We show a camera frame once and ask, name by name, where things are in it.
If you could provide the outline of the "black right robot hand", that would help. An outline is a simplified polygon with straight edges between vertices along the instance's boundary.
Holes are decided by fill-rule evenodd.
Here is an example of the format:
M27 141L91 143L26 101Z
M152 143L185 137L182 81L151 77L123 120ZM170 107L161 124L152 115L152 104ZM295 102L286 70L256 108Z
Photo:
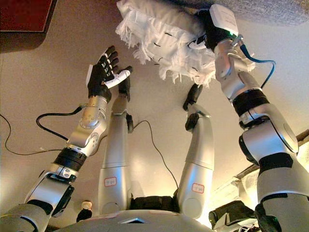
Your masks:
M234 40L239 34L234 13L223 5L212 4L206 9L198 10L195 16L203 24L204 31L187 44L189 48L214 50L219 42Z

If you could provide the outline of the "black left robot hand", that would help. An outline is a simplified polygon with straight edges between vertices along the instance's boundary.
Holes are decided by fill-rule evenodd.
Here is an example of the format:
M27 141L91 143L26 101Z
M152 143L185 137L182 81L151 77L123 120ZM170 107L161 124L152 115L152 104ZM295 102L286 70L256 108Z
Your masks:
M115 46L110 46L101 55L97 64L90 65L86 78L88 97L103 97L106 102L112 98L110 88L118 86L118 92L130 100L130 75L133 68L128 66L118 70L118 53Z

